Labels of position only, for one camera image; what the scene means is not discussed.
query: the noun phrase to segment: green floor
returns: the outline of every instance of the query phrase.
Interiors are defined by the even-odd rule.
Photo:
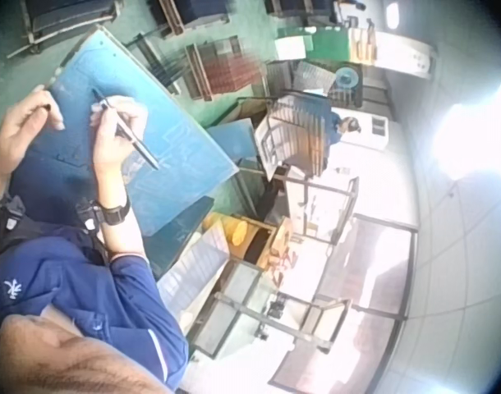
[[[213,24],[187,31],[177,37],[162,39],[152,37],[150,42],[162,54],[183,48],[187,44],[202,44],[237,35],[241,46],[262,61],[274,60],[273,40],[278,27],[295,25],[293,20],[279,20],[268,16],[263,0],[234,0],[231,5],[230,21],[227,24]],[[122,14],[106,27],[123,43],[131,41],[140,33],[153,30],[156,22],[147,6],[147,0],[128,0]],[[45,48],[39,55],[26,54],[6,59],[25,44],[25,31],[21,19],[19,2],[7,2],[0,11],[0,121],[6,108],[26,96],[36,85],[45,83],[62,59],[74,46],[79,37],[66,39]],[[186,92],[177,96],[177,101],[203,126],[208,126],[221,116],[236,97],[251,95],[250,86],[239,92],[215,96],[212,102],[192,100]],[[228,181],[214,190],[211,195],[216,202],[214,209],[223,213],[244,213],[245,210],[232,182]]]

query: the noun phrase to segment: wristwatch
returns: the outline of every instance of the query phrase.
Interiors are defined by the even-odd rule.
[[[124,207],[116,208],[105,208],[100,203],[97,203],[101,213],[103,214],[103,221],[110,226],[115,226],[119,223],[123,223],[127,214],[130,212],[130,199],[126,195],[126,204]]]

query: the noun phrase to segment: black pen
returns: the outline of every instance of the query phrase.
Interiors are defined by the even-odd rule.
[[[101,107],[103,109],[113,108],[106,97],[104,97],[104,95],[101,94],[96,88],[92,89],[92,93],[94,94],[97,102],[101,104]],[[128,125],[125,123],[125,121],[122,120],[120,116],[117,117],[117,131],[122,137],[125,137],[132,143],[132,145],[134,145],[134,148],[136,148],[143,159],[148,164],[150,164],[150,166],[152,166],[154,170],[159,170],[159,164],[154,155],[148,150],[146,145],[143,144],[143,141],[137,138],[134,132],[130,129],[130,127],[128,127]]]

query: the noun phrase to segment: ceiling light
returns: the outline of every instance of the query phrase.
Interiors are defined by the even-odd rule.
[[[433,155],[453,180],[471,172],[501,176],[501,86],[480,105],[454,105],[434,138]]]
[[[385,19],[389,29],[395,30],[398,28],[398,24],[400,23],[400,13],[398,11],[397,2],[392,2],[385,9]]]

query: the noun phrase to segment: left hand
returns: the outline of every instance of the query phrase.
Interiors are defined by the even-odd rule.
[[[7,110],[0,128],[0,181],[15,171],[47,120],[54,128],[64,129],[59,106],[44,85]]]

